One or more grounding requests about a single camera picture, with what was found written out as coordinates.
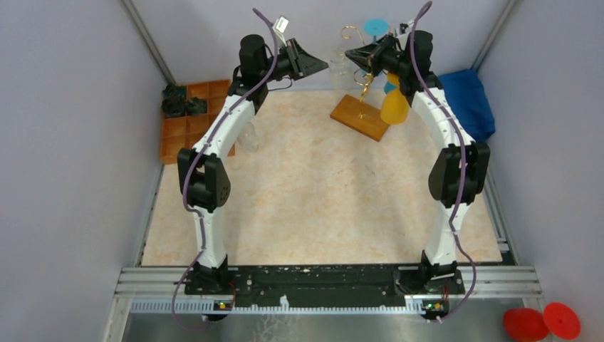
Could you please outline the yellow plastic wine glass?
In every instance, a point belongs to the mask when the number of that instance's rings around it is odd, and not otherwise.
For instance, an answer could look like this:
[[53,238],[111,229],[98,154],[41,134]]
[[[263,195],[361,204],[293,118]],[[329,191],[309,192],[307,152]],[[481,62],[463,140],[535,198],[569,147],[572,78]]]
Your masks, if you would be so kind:
[[385,95],[382,101],[380,117],[388,125],[399,125],[407,119],[409,104],[401,93],[399,77],[394,73],[388,73],[387,80],[394,83],[397,87]]

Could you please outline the clear ribbed wine glass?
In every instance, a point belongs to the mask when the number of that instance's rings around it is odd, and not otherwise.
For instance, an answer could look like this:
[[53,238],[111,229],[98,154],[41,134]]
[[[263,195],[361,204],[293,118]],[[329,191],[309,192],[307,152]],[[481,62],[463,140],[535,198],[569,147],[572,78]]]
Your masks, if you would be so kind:
[[256,152],[259,149],[259,137],[252,123],[247,123],[239,133],[237,142],[247,152]]

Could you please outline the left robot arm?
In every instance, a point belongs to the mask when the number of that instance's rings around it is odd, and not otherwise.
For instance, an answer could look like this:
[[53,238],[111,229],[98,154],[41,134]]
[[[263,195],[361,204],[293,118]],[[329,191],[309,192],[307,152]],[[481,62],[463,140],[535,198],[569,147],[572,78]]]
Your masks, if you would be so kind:
[[177,154],[179,189],[184,208],[194,218],[198,250],[182,280],[186,293],[218,293],[230,287],[221,228],[221,208],[231,192],[224,159],[265,101],[267,84],[283,78],[297,81],[327,68],[294,38],[277,44],[273,53],[260,35],[240,41],[239,65],[222,109],[202,138]]

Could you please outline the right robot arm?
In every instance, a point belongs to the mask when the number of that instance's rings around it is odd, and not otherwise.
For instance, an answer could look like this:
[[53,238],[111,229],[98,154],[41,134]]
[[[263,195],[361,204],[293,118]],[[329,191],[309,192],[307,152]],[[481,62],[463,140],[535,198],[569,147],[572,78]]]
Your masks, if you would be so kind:
[[448,104],[442,83],[431,70],[432,49],[432,34],[413,31],[405,43],[389,33],[345,51],[345,57],[368,76],[385,73],[396,86],[382,104],[382,120],[398,124],[403,111],[396,109],[394,102],[408,104],[427,126],[439,150],[428,176],[429,193],[437,202],[432,236],[422,250],[417,273],[400,280],[429,290],[457,282],[462,224],[484,189],[490,158],[489,146],[466,132]]

